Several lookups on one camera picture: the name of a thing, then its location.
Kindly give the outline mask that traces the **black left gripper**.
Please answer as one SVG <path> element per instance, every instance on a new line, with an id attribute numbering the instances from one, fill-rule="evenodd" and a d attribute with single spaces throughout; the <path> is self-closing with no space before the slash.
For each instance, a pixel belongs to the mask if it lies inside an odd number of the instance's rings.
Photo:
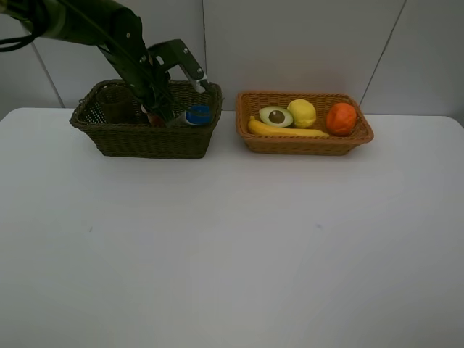
<path id="1" fill-rule="evenodd" d="M 164 78 L 156 79 L 156 68 L 151 64 L 148 54 L 108 54 L 108 62 L 148 115 L 154 115 L 162 122 L 173 120 L 173 95 Z"/>

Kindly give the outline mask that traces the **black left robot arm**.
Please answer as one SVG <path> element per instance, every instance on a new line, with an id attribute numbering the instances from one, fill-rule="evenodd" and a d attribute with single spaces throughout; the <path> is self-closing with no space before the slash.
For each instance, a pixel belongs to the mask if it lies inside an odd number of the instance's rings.
<path id="1" fill-rule="evenodd" d="M 116 1 L 2 1 L 1 13 L 20 22 L 26 36 L 1 40 L 1 51 L 38 37 L 95 46 L 124 80 L 153 122 L 169 124 L 175 106 L 168 70 L 181 63 L 180 39 L 146 46 L 141 18 Z"/>

